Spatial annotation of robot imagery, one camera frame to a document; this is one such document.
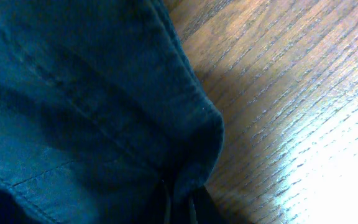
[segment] denim jacket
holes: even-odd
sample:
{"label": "denim jacket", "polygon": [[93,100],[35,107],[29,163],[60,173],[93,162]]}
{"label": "denim jacket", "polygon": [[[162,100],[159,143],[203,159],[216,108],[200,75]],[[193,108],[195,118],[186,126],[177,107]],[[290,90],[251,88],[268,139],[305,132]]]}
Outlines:
{"label": "denim jacket", "polygon": [[34,220],[174,210],[223,133],[160,0],[0,0],[0,190]]}

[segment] wooden surface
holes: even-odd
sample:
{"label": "wooden surface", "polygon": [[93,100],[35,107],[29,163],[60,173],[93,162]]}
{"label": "wooden surface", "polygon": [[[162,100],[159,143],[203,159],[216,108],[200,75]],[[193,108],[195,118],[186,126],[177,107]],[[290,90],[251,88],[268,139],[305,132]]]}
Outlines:
{"label": "wooden surface", "polygon": [[230,223],[358,223],[358,1],[171,2],[223,112],[208,190]]}

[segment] brown wood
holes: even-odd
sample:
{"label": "brown wood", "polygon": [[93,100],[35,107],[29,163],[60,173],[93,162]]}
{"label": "brown wood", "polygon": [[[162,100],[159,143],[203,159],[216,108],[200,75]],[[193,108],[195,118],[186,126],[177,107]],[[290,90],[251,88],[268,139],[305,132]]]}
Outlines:
{"label": "brown wood", "polygon": [[231,223],[358,223],[358,1],[181,0],[170,13],[226,142]]}

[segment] dark blue cloth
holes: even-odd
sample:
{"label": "dark blue cloth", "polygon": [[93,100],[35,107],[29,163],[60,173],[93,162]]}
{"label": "dark blue cloth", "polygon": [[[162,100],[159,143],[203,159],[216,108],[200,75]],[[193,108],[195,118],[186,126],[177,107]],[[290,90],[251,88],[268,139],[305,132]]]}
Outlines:
{"label": "dark blue cloth", "polygon": [[223,146],[159,0],[0,0],[0,190],[42,223],[130,223],[164,180],[172,211]]}

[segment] garment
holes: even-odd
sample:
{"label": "garment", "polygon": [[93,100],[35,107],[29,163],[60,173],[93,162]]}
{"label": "garment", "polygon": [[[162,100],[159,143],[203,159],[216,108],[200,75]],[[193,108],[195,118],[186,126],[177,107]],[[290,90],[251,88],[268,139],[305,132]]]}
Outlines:
{"label": "garment", "polygon": [[223,133],[161,1],[0,0],[0,190],[32,219],[137,222],[162,181],[179,211]]}

